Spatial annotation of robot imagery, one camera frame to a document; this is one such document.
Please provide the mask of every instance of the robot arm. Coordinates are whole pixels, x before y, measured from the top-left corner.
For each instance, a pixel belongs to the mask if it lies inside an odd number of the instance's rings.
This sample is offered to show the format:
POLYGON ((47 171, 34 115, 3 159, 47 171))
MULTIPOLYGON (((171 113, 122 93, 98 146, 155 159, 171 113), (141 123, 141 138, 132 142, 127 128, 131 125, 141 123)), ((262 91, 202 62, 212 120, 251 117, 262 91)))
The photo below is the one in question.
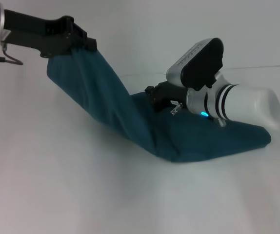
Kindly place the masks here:
MULTIPOLYGON (((43 58, 70 54, 74 47, 97 50, 96 40, 88 38, 87 33, 78 27, 70 16, 45 20, 4 10, 1 3, 0 43, 6 56, 7 44, 37 49, 43 58)), ((5 62, 5 58, 0 58, 0 62, 5 62)))
POLYGON ((146 93, 156 112, 173 107, 171 114, 186 109, 221 127, 226 120, 258 125, 268 130, 280 129, 280 103, 266 88, 229 83, 219 71, 223 44, 218 38, 196 43, 166 73, 168 81, 146 93))

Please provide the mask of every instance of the teal cloth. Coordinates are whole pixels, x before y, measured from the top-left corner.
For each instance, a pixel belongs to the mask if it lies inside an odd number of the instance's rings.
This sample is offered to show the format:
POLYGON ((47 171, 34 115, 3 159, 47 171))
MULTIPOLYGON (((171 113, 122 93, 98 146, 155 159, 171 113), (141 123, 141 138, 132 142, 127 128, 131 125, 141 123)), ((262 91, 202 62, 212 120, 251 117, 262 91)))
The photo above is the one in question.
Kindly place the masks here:
POLYGON ((222 128, 205 117, 170 109, 154 113, 145 93, 130 96, 100 52, 73 50, 49 59, 47 74, 96 120, 157 157, 193 162, 265 147, 262 127, 227 122, 222 128))

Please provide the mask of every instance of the white background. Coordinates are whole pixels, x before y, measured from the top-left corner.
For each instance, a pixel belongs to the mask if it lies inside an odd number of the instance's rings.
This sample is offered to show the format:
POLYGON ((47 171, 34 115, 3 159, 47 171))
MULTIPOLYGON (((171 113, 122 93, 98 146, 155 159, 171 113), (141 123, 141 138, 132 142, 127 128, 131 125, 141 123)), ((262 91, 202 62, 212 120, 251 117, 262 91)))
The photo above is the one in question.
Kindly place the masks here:
MULTIPOLYGON (((280 0, 2 3, 74 16, 130 93, 219 37, 230 82, 280 96, 280 0), (230 69, 260 66, 274 67, 230 69)), ((168 163, 95 122, 47 78, 39 52, 8 52, 25 64, 0 64, 0 234, 280 234, 280 136, 265 149, 168 163)))

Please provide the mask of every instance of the black cable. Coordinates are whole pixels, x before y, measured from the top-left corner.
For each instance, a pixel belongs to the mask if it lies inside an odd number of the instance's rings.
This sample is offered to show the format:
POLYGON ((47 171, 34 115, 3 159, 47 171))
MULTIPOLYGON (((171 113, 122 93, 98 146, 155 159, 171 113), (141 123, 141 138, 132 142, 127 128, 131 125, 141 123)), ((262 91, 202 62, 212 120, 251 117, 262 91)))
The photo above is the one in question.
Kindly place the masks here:
POLYGON ((23 63, 20 60, 18 60, 16 58, 13 58, 13 57, 11 57, 10 55, 7 54, 7 52, 6 52, 7 51, 7 45, 6 44, 2 45, 2 51, 3 51, 3 54, 11 60, 6 60, 4 57, 0 57, 0 62, 7 62, 7 63, 15 64, 15 65, 23 65, 23 63))
POLYGON ((3 45, 2 45, 2 52, 3 52, 3 54, 4 54, 8 59, 11 59, 11 60, 12 60, 12 61, 6 60, 5 62, 11 63, 11 64, 16 64, 16 65, 23 65, 23 63, 22 63, 20 60, 14 58, 14 57, 11 57, 10 55, 7 54, 6 51, 7 51, 7 44, 3 44, 3 45))

